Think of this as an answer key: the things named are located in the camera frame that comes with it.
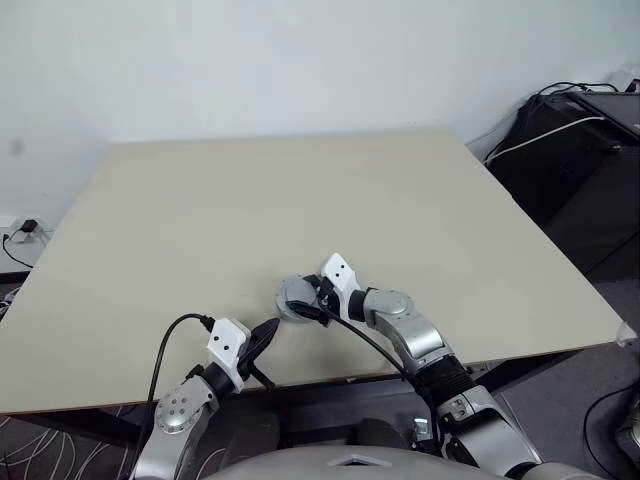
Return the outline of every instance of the white wall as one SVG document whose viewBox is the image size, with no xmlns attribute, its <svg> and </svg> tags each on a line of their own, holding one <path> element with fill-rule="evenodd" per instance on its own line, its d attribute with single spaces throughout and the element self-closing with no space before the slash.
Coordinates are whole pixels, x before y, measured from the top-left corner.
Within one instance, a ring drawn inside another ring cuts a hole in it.
<svg viewBox="0 0 640 480">
<path fill-rule="evenodd" d="M 4 0 L 0 215 L 56 225 L 111 142 L 469 140 L 546 84 L 640 59 L 639 26 L 637 0 Z"/>
</svg>

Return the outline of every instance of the table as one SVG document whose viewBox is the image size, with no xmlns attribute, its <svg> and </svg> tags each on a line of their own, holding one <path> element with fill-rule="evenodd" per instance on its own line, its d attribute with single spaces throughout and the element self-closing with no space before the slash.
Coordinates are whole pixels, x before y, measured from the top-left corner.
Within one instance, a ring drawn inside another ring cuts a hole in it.
<svg viewBox="0 0 640 480">
<path fill-rule="evenodd" d="M 609 342 L 621 322 L 445 132 L 115 145 L 0 325 L 0 412 L 142 401 L 177 316 L 251 327 L 334 251 L 362 286 L 411 295 L 465 363 Z M 176 330 L 158 394 L 206 340 Z M 257 364 L 279 386 L 392 373 L 338 326 L 283 323 Z"/>
</svg>

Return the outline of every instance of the beige tabletop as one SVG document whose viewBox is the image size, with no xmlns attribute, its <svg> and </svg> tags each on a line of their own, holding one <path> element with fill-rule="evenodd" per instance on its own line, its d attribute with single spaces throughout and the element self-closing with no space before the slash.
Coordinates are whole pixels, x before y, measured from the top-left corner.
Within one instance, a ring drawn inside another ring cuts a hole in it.
<svg viewBox="0 0 640 480">
<path fill-rule="evenodd" d="M 463 362 L 609 342 L 621 322 L 447 133 L 116 145 L 0 324 L 0 412 L 141 401 L 176 317 L 254 326 L 333 252 L 412 296 Z M 158 395 L 206 341 L 176 329 Z M 392 371 L 339 325 L 282 323 L 257 363 L 278 385 Z"/>
</svg>

